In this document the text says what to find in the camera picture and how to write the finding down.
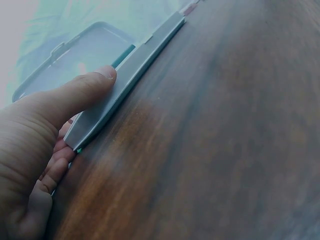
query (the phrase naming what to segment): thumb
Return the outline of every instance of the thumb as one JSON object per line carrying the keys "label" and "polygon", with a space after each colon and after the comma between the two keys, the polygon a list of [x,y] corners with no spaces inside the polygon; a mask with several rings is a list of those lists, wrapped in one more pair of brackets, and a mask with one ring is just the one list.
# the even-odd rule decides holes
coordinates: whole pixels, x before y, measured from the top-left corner
{"label": "thumb", "polygon": [[17,103],[59,130],[71,117],[103,99],[116,78],[117,72],[113,67],[103,66],[56,89],[26,96]]}

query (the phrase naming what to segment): wood grain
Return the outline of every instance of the wood grain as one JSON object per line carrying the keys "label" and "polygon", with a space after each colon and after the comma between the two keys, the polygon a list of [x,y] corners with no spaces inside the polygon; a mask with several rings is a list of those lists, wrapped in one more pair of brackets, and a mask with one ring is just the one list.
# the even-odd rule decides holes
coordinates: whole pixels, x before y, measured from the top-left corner
{"label": "wood grain", "polygon": [[320,1],[207,0],[54,197],[48,239],[320,234]]}

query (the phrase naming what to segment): fingernail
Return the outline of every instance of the fingernail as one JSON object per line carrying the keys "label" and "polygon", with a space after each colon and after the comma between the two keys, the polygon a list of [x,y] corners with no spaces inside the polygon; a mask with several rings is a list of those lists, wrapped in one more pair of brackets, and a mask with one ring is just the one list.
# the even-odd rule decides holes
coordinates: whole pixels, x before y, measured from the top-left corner
{"label": "fingernail", "polygon": [[114,79],[117,75],[116,70],[112,66],[102,66],[102,67],[99,67],[94,72],[102,74],[107,79]]}

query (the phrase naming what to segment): skin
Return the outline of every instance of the skin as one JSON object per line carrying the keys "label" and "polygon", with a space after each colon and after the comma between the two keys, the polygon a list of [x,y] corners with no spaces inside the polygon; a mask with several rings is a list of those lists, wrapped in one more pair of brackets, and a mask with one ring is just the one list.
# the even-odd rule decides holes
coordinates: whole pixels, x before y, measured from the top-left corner
{"label": "skin", "polygon": [[105,66],[0,110],[0,239],[43,237],[51,193],[75,157],[63,140],[68,120],[105,97],[116,77]]}

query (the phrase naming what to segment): finger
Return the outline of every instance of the finger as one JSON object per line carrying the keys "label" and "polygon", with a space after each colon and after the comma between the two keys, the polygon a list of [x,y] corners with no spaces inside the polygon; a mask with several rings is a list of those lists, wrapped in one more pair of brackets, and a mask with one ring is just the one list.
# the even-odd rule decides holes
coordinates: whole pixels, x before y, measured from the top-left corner
{"label": "finger", "polygon": [[113,67],[101,67],[96,72],[77,76],[56,89],[26,96],[17,104],[32,109],[36,116],[41,116],[60,130],[71,117],[103,99],[116,78],[117,72]]}
{"label": "finger", "polygon": [[69,123],[69,121],[63,124],[63,126],[59,130],[58,140],[63,139],[65,137],[70,127],[71,127],[71,123]]}
{"label": "finger", "polygon": [[76,156],[76,153],[69,146],[66,146],[63,149],[54,153],[52,155],[52,157],[50,158],[45,170],[43,171],[43,173],[39,177],[39,180],[43,179],[43,177],[50,171],[50,169],[57,162],[57,160],[63,158],[63,159],[66,159],[68,161],[68,163],[71,163],[72,160],[75,158],[75,156]]}
{"label": "finger", "polygon": [[65,143],[65,141],[60,138],[57,140],[54,148],[53,148],[53,153],[56,153],[58,151],[60,151],[61,149],[64,149],[67,146],[67,144]]}
{"label": "finger", "polygon": [[73,149],[69,146],[66,146],[63,149],[55,152],[52,155],[52,158],[55,160],[64,158],[71,161],[71,159],[73,159],[75,156],[76,156],[76,153],[73,151]]}
{"label": "finger", "polygon": [[51,194],[54,191],[67,169],[68,161],[65,158],[60,158],[54,163],[48,173],[41,180],[45,187],[45,192]]}

